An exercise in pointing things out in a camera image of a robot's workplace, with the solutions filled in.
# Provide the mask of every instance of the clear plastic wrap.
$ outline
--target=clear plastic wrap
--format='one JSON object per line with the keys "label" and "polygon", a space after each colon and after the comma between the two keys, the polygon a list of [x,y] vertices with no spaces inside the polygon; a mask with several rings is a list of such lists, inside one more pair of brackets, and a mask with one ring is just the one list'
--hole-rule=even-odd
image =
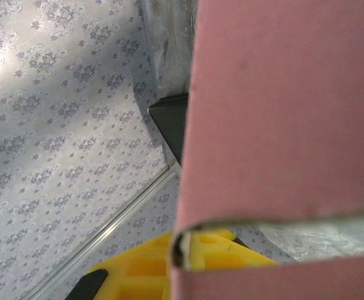
{"label": "clear plastic wrap", "polygon": [[364,219],[278,227],[261,225],[259,229],[297,261],[364,254]]}
{"label": "clear plastic wrap", "polygon": [[189,89],[197,0],[142,0],[157,97]]}

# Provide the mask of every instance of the metal rod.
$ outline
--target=metal rod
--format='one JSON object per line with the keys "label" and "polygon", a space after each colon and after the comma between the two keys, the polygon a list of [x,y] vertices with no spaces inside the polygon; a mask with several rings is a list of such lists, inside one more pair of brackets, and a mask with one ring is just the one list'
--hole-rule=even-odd
{"label": "metal rod", "polygon": [[94,235],[78,246],[63,262],[58,264],[23,299],[43,300],[49,296],[75,269],[92,254],[122,223],[127,221],[150,197],[154,196],[175,173],[166,166],[144,188],[137,192]]}

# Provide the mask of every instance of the yellow plastic object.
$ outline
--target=yellow plastic object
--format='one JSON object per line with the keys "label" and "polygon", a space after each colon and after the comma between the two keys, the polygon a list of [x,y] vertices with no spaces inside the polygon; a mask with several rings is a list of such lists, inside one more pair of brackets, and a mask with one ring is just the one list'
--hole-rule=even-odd
{"label": "yellow plastic object", "polygon": [[[172,233],[169,232],[90,269],[89,273],[98,269],[108,271],[108,277],[94,300],[169,300],[167,256],[171,237]],[[232,242],[235,238],[227,230],[193,234],[190,246],[192,269],[276,264],[271,259]]]}
{"label": "yellow plastic object", "polygon": [[274,266],[278,264],[272,259],[212,232],[192,234],[189,262],[192,271]]}

